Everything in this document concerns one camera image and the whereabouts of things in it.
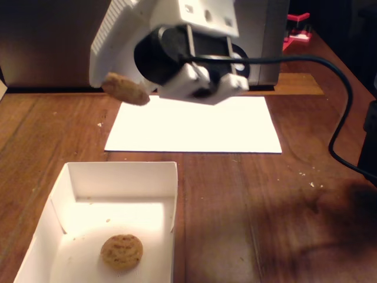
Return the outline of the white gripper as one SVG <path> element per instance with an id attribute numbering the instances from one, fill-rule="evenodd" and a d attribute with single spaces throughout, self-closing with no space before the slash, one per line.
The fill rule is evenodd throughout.
<path id="1" fill-rule="evenodd" d="M 203 34 L 237 38 L 234 3 L 232 0 L 158 1 L 151 14 L 150 27 L 190 25 Z"/>

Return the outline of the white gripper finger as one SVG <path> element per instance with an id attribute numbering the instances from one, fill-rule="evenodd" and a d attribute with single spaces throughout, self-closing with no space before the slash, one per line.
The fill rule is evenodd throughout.
<path id="1" fill-rule="evenodd" d="M 101 87 L 108 73 L 123 75 L 147 88 L 134 60 L 136 45 L 150 32 L 150 18 L 158 1 L 111 1 L 91 44 L 89 83 Z"/>

